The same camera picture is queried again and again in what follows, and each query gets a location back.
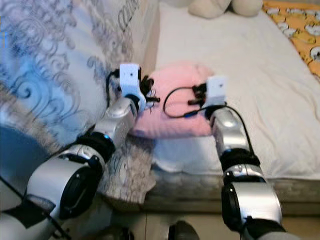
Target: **black cable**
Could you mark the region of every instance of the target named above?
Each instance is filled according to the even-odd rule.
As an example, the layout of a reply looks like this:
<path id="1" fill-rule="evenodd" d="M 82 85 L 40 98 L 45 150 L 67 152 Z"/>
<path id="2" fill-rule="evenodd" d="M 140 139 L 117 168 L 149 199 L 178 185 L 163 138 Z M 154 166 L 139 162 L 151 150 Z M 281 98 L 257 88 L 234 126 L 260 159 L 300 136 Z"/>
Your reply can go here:
<path id="1" fill-rule="evenodd" d="M 186 116 L 185 116 L 184 114 L 183 114 L 183 115 L 176 115 L 176 116 L 174 116 L 174 115 L 170 115 L 170 114 L 167 113 L 167 111 L 166 111 L 166 104 L 167 104 L 167 101 L 168 101 L 169 97 L 170 97 L 174 92 L 176 92 L 176 91 L 178 91 L 178 90 L 183 90 L 183 89 L 192 89 L 192 87 L 191 87 L 191 86 L 181 86 L 181 87 L 177 87 L 177 88 L 173 89 L 171 92 L 169 92 L 169 94 L 166 96 L 166 98 L 165 98 L 165 100 L 164 100 L 164 102 L 163 102 L 163 112 L 164 112 L 165 115 L 167 115 L 167 116 L 168 116 L 169 118 L 171 118 L 171 119 L 186 118 Z"/>
<path id="2" fill-rule="evenodd" d="M 239 117 L 240 121 L 242 122 L 243 130 L 244 130 L 244 133 L 245 133 L 245 137 L 246 137 L 246 139 L 248 141 L 249 150 L 253 155 L 255 154 L 254 149 L 252 147 L 252 143 L 251 143 L 250 137 L 249 137 L 249 133 L 248 133 L 248 130 L 247 130 L 247 127 L 246 127 L 246 124 L 245 124 L 245 121 L 241 117 L 240 113 L 237 110 L 235 110 L 233 107 L 228 106 L 227 103 L 225 103 L 225 105 L 213 105 L 213 106 L 203 107 L 203 108 L 200 108 L 198 110 L 186 112 L 186 113 L 184 113 L 182 115 L 170 115 L 170 114 L 168 114 L 167 111 L 166 111 L 166 103 L 167 103 L 169 97 L 174 92 L 176 92 L 178 90 L 185 90 L 185 89 L 193 89 L 193 87 L 181 86 L 181 87 L 177 87 L 177 88 L 173 89 L 171 92 L 169 92 L 169 94 L 166 96 L 166 98 L 165 98 L 165 100 L 163 102 L 163 112 L 164 112 L 165 115 L 167 115 L 169 118 L 172 118 L 172 119 L 180 119 L 180 118 L 188 118 L 188 117 L 194 116 L 194 115 L 198 114 L 198 112 L 206 110 L 206 109 L 210 109 L 212 107 L 216 108 L 216 109 L 222 109 L 222 108 L 230 109 L 233 112 L 235 112 L 235 114 Z"/>
<path id="3" fill-rule="evenodd" d="M 71 237 L 66 233 L 65 230 L 61 228 L 59 223 L 52 217 L 48 212 L 46 212 L 42 207 L 35 204 L 33 201 L 25 198 L 14 186 L 12 186 L 8 181 L 6 181 L 1 175 L 0 180 L 11 190 L 13 191 L 22 201 L 27 201 L 29 204 L 33 205 L 37 209 L 41 210 L 41 213 L 48 219 L 48 221 L 60 232 L 61 236 L 71 240 Z"/>
<path id="4" fill-rule="evenodd" d="M 111 79 L 112 76 L 115 76 L 116 78 L 119 78 L 120 77 L 120 69 L 117 68 L 116 70 L 109 72 L 109 74 L 105 78 L 106 107 L 107 108 L 110 106 L 110 89 L 109 89 L 109 85 L 110 85 L 110 79 Z"/>
<path id="5" fill-rule="evenodd" d="M 9 182 L 7 182 L 1 175 L 0 175 L 0 180 L 6 185 L 12 192 L 14 192 L 21 200 L 24 199 L 24 196 L 14 188 Z"/>

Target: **black connector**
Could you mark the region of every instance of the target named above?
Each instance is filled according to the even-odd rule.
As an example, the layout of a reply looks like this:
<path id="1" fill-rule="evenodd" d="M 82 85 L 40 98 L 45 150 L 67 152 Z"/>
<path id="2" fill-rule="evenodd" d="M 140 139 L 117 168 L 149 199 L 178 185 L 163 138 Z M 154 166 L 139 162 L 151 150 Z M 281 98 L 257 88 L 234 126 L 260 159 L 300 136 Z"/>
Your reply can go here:
<path id="1" fill-rule="evenodd" d="M 160 97 L 155 97 L 155 96 L 149 97 L 149 96 L 146 96 L 146 97 L 145 97 L 145 100 L 146 100 L 147 102 L 157 102 L 157 103 L 160 103 Z"/>
<path id="2" fill-rule="evenodd" d="M 200 105 L 200 107 L 205 104 L 204 98 L 196 98 L 192 100 L 188 100 L 188 105 Z"/>
<path id="3" fill-rule="evenodd" d="M 192 91 L 194 92 L 194 94 L 196 94 L 197 92 L 205 93 L 207 91 L 207 84 L 202 83 L 200 85 L 194 85 L 192 86 Z"/>
<path id="4" fill-rule="evenodd" d="M 112 72 L 112 75 L 115 77 L 115 78 L 120 78 L 120 69 L 119 68 L 117 68 L 116 70 L 114 70 L 113 72 Z"/>
<path id="5" fill-rule="evenodd" d="M 155 81 L 152 78 L 148 77 L 148 75 L 145 75 L 142 81 L 140 82 L 140 91 L 144 96 L 146 96 L 148 92 L 151 91 L 151 88 L 155 83 Z"/>

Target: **bedspread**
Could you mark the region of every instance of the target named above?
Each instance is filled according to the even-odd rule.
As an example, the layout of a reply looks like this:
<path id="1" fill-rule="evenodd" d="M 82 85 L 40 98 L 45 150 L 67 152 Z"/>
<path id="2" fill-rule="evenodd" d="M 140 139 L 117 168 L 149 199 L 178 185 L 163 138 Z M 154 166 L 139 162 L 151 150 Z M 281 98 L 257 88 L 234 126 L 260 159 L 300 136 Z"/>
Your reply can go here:
<path id="1" fill-rule="evenodd" d="M 263 10 L 291 40 L 310 71 L 320 80 L 320 6 L 265 1 Z"/>

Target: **mattress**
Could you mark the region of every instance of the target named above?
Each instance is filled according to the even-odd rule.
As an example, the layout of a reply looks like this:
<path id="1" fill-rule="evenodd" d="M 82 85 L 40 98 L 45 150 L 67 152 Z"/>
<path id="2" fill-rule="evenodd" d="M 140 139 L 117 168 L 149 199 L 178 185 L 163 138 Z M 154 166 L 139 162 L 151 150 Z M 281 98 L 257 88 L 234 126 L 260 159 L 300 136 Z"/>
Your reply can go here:
<path id="1" fill-rule="evenodd" d="M 166 3 L 160 11 L 157 68 L 191 60 L 227 75 L 227 102 L 244 118 L 265 175 L 320 180 L 320 82 L 272 20 L 262 11 L 206 20 Z M 167 172 L 222 174 L 210 136 L 159 139 L 153 160 Z"/>
<path id="2" fill-rule="evenodd" d="M 244 118 L 284 214 L 320 214 L 320 83 L 262 11 L 206 20 L 160 3 L 157 68 L 191 60 L 227 75 L 227 101 Z M 158 139 L 146 211 L 221 212 L 213 137 Z"/>

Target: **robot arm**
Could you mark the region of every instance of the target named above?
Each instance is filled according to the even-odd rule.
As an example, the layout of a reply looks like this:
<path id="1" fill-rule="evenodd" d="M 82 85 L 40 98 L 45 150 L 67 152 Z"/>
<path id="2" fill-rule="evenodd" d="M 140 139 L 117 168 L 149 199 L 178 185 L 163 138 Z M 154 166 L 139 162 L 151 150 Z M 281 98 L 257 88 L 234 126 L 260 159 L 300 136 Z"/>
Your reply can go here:
<path id="1" fill-rule="evenodd" d="M 223 170 L 224 223 L 245 240 L 298 240 L 281 225 L 280 202 L 250 148 L 242 121 L 221 108 L 211 114 L 210 125 Z"/>
<path id="2" fill-rule="evenodd" d="M 123 97 L 107 109 L 93 130 L 33 172 L 21 205 L 0 214 L 1 240 L 47 240 L 58 224 L 89 208 L 105 163 L 146 107 L 140 71 L 136 64 L 120 66 Z"/>

